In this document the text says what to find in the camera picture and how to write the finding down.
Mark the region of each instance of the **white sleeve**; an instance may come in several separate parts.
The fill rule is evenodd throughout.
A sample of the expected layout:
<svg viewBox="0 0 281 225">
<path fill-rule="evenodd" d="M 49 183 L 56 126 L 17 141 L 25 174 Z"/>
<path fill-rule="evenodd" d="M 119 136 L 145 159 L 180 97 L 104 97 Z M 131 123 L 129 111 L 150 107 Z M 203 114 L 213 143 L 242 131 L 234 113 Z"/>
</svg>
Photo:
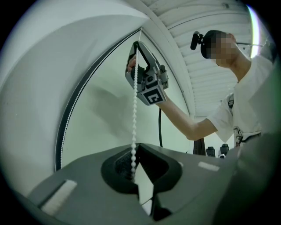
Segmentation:
<svg viewBox="0 0 281 225">
<path fill-rule="evenodd" d="M 227 97 L 215 112 L 207 117 L 218 130 L 216 134 L 223 142 L 227 142 L 233 134 L 233 116 L 228 106 Z"/>
</svg>

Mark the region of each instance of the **white bead chain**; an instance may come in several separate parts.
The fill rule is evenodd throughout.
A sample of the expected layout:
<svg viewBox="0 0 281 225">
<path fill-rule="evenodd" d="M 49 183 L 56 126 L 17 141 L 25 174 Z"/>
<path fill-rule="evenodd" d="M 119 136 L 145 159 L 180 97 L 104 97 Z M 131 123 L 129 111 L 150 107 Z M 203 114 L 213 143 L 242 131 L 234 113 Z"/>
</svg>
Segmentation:
<svg viewBox="0 0 281 225">
<path fill-rule="evenodd" d="M 138 70 L 138 55 L 139 55 L 139 49 L 137 47 L 136 51 L 136 66 L 135 66 L 135 79 L 134 79 L 134 84 L 133 84 L 133 138 L 132 138 L 132 150 L 131 150 L 131 166 L 132 166 L 132 177 L 133 180 L 135 178 L 135 173 L 136 173 L 136 135 L 137 135 L 137 70 Z"/>
</svg>

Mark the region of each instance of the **person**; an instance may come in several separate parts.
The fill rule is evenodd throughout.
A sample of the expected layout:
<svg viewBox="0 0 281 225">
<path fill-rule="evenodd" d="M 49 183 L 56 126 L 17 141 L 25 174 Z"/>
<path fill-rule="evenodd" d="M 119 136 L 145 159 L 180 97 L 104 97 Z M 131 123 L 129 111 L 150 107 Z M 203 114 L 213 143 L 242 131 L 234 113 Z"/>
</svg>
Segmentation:
<svg viewBox="0 0 281 225">
<path fill-rule="evenodd" d="M 261 125 L 248 101 L 270 74 L 273 63 L 265 54 L 249 59 L 239 49 L 234 35 L 230 33 L 209 31 L 203 38 L 207 40 L 207 37 L 210 39 L 208 47 L 205 48 L 205 58 L 210 58 L 218 66 L 233 72 L 237 78 L 233 93 L 226 96 L 212 115 L 197 123 L 179 109 L 166 93 L 167 101 L 157 106 L 187 139 L 196 141 L 216 132 L 223 142 L 227 142 L 234 134 L 235 146 L 239 147 L 262 133 Z M 135 65 L 134 56 L 129 61 L 128 72 Z"/>
</svg>

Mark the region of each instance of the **hand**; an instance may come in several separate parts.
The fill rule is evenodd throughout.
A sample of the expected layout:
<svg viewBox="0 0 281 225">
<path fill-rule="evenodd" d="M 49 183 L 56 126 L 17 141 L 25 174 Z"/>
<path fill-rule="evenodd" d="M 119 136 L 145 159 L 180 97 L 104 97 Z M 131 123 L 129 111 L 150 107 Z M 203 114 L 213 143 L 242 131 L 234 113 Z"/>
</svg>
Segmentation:
<svg viewBox="0 0 281 225">
<path fill-rule="evenodd" d="M 131 72 L 132 71 L 132 68 L 136 65 L 136 55 L 134 55 L 130 61 L 129 61 L 129 64 L 128 64 L 128 67 L 127 67 L 127 71 L 128 72 Z"/>
</svg>

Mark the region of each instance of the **black cable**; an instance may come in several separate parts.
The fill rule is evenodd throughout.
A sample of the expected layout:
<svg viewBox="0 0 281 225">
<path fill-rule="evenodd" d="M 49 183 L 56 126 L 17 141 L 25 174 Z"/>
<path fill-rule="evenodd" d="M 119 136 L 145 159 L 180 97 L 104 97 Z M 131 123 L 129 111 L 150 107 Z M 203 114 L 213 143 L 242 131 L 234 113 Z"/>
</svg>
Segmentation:
<svg viewBox="0 0 281 225">
<path fill-rule="evenodd" d="M 160 146 L 163 147 L 162 134 L 161 134 L 161 109 L 160 108 L 159 108 L 159 117 L 158 117 L 158 127 L 159 127 L 159 142 L 160 142 Z"/>
<path fill-rule="evenodd" d="M 244 44 L 244 45 L 248 45 L 248 46 L 260 46 L 262 47 L 262 44 L 250 44 L 250 43 L 243 43 L 243 42 L 236 42 L 236 44 Z"/>
<path fill-rule="evenodd" d="M 153 196 L 149 199 L 152 200 Z M 141 205 L 143 206 L 144 204 L 146 204 L 147 202 L 149 202 L 149 200 L 147 200 L 145 203 L 142 203 Z"/>
</svg>

